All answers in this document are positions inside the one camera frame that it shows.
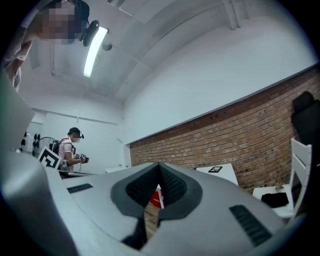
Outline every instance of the ceiling lamp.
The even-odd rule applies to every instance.
[[[92,40],[90,49],[88,51],[88,55],[86,56],[84,71],[83,71],[83,75],[87,78],[91,77],[92,69],[94,68],[94,63],[95,63],[99,48],[108,31],[109,30],[107,28],[100,26],[98,32],[95,34]]]

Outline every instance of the red brick wall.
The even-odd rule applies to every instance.
[[[289,182],[292,100],[304,91],[320,99],[312,68],[272,88],[130,145],[131,164],[168,162],[188,167],[231,163],[239,186]]]

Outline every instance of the black object on table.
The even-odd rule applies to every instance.
[[[264,194],[261,197],[261,201],[270,206],[271,208],[282,207],[289,204],[287,194],[284,192],[275,194]]]
[[[215,174],[217,174],[218,172],[220,172],[221,169],[222,169],[222,166],[214,166],[214,167],[212,167],[212,168],[208,171],[208,173],[215,173]]]

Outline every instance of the white t-shirt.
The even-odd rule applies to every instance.
[[[61,144],[59,145],[59,156],[61,157],[62,160],[66,159],[67,152],[72,154],[72,141],[68,136],[64,137],[62,139]],[[73,165],[70,166],[70,171],[71,172],[74,171]]]

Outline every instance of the table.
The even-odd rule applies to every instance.
[[[113,173],[113,172],[117,172],[117,171],[121,171],[121,170],[124,170],[126,169],[125,166],[119,166],[119,167],[111,167],[111,168],[105,168],[105,172],[108,174],[108,173]]]
[[[210,175],[214,175],[214,176],[226,179],[238,186],[236,174],[234,169],[232,168],[231,163],[220,164],[215,166],[221,166],[222,169],[219,172],[209,172],[209,170],[211,170],[211,168],[213,167],[213,166],[209,166],[209,167],[197,167],[196,170],[202,173],[206,173],[206,174],[210,174]]]
[[[93,173],[85,173],[85,172],[71,172],[71,171],[63,171],[58,170],[62,179],[74,178],[74,177],[83,177],[89,175],[97,175]]]

